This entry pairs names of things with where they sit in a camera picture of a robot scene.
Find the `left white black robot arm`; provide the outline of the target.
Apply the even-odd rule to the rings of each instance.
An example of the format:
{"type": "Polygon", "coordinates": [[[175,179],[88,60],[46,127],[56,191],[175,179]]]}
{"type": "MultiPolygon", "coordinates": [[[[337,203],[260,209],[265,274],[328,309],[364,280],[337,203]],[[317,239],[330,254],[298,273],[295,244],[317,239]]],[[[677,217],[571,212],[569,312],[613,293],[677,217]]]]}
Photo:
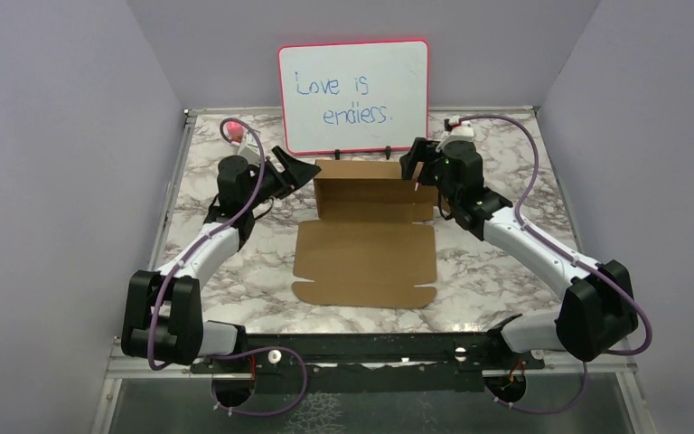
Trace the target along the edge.
{"type": "Polygon", "coordinates": [[[241,341],[245,329],[202,317],[202,289],[220,266],[249,240],[255,209],[282,200],[320,173],[315,164],[272,150],[268,159],[251,164],[243,156],[227,156],[218,164],[218,192],[198,235],[188,247],[156,270],[139,270],[128,283],[120,346],[130,357],[146,359],[152,370],[169,364],[190,365],[213,356],[226,371],[247,362],[241,341]]]}

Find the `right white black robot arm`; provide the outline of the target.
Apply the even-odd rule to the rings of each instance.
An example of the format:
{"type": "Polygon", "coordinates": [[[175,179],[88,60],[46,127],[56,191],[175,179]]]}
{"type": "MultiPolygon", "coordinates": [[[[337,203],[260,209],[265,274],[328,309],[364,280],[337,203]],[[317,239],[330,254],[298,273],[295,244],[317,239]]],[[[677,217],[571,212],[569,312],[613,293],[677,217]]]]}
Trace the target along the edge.
{"type": "Polygon", "coordinates": [[[530,223],[485,185],[483,159],[473,143],[437,146],[416,138],[399,159],[402,179],[434,186],[462,230],[506,252],[561,299],[554,311],[517,316],[492,328],[494,337],[485,344],[492,365],[506,368],[534,350],[564,351],[591,362],[638,328],[631,279],[622,263],[582,255],[530,223]]]}

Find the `brown cardboard box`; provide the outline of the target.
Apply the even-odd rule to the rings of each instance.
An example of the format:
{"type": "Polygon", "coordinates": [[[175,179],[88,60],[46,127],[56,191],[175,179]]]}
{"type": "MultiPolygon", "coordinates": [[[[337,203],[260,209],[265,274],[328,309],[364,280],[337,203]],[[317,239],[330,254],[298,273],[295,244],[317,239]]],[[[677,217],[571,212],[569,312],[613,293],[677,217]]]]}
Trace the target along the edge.
{"type": "Polygon", "coordinates": [[[418,309],[436,298],[437,190],[393,161],[316,165],[317,217],[301,222],[292,289],[311,305],[418,309]]]}

